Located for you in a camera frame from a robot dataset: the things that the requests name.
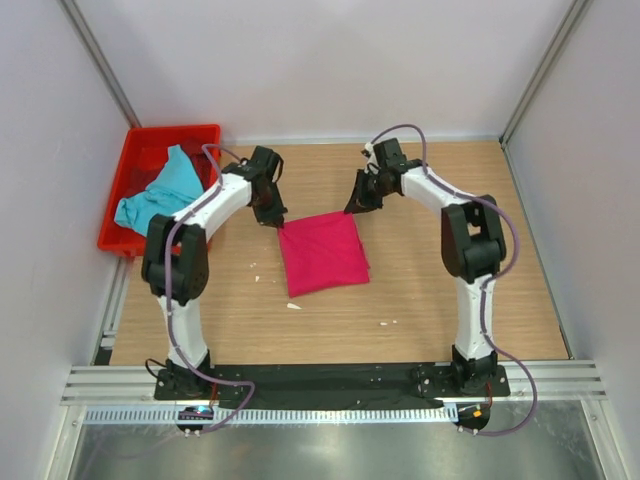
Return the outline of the pink t-shirt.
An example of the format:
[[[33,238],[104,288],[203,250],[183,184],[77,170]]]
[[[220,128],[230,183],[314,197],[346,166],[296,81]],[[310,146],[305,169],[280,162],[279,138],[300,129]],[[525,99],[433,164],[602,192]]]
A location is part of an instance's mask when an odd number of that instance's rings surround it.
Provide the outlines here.
[[[354,216],[341,211],[306,217],[278,230],[291,298],[370,282]]]

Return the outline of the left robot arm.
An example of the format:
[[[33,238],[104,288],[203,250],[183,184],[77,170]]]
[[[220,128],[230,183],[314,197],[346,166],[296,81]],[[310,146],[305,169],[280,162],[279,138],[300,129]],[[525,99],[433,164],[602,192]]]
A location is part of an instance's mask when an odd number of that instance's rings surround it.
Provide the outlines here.
[[[203,334],[200,296],[209,279],[208,243],[237,211],[250,207],[256,221],[281,228],[287,209],[277,182],[284,160],[257,146],[249,158],[225,167],[214,164],[217,179],[196,200],[149,223],[141,277],[160,304],[169,338],[167,360],[156,378],[157,400],[199,400],[216,381]]]

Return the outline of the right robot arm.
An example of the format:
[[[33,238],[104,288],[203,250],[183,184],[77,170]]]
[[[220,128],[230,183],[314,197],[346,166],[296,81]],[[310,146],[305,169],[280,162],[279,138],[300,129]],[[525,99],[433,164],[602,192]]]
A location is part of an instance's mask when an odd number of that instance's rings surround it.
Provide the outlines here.
[[[500,272],[507,249],[495,199],[476,197],[444,181],[421,160],[408,159],[395,138],[367,143],[362,154],[366,164],[356,173],[345,213],[378,210],[384,197],[397,193],[439,216],[441,259],[455,280],[458,302],[450,381],[459,394],[472,396],[484,389],[498,366],[489,341],[493,295],[489,281]]]

